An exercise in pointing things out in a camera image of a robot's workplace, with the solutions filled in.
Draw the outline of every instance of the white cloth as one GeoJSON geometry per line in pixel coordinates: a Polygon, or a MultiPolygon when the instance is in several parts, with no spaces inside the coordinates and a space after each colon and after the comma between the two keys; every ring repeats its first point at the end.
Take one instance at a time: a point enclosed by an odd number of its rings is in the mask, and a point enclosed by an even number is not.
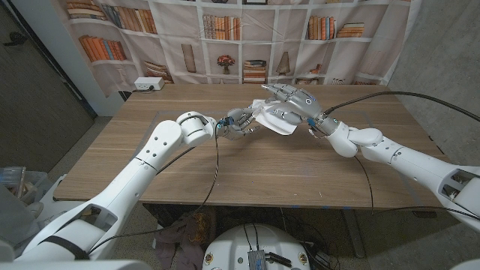
{"type": "Polygon", "coordinates": [[[284,112],[290,111],[284,103],[281,103],[278,100],[272,101],[268,104],[265,103],[264,100],[253,100],[252,109],[253,117],[257,122],[278,134],[290,135],[297,128],[296,125],[290,124],[272,114],[274,110],[282,110],[284,112]]]}

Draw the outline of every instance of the table leg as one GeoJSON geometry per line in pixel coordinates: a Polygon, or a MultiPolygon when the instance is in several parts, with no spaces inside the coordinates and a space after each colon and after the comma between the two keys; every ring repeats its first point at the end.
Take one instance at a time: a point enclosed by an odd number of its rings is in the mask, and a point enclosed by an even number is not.
{"type": "Polygon", "coordinates": [[[346,228],[352,241],[353,253],[357,258],[365,258],[365,249],[363,248],[362,236],[360,235],[359,224],[355,216],[355,210],[343,209],[342,215],[345,220],[346,228]]]}

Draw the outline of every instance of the vase with flowers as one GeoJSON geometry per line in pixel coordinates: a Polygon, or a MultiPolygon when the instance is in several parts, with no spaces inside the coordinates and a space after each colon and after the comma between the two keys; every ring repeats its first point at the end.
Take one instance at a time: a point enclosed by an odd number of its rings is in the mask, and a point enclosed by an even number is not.
{"type": "Polygon", "coordinates": [[[230,55],[222,55],[218,57],[217,64],[223,67],[223,74],[230,74],[228,67],[235,64],[235,59],[230,55]]]}

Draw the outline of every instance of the cloth on floor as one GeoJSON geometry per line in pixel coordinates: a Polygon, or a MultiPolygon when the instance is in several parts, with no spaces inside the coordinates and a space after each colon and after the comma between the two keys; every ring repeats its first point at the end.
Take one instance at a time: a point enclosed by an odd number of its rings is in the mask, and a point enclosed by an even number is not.
{"type": "Polygon", "coordinates": [[[180,245],[177,251],[176,269],[200,270],[203,263],[204,251],[200,245],[209,237],[209,216],[196,213],[193,217],[184,214],[172,226],[155,233],[157,244],[155,253],[160,260],[161,268],[169,269],[172,259],[176,255],[176,245],[180,245]]]}

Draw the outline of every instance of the black band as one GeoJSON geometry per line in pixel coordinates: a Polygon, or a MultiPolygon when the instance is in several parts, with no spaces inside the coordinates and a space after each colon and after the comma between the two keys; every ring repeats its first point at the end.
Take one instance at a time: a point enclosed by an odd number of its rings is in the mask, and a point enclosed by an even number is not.
{"type": "Polygon", "coordinates": [[[83,249],[62,237],[52,235],[41,241],[40,244],[43,242],[50,242],[62,246],[75,256],[75,260],[90,260],[89,255],[83,249]]]}

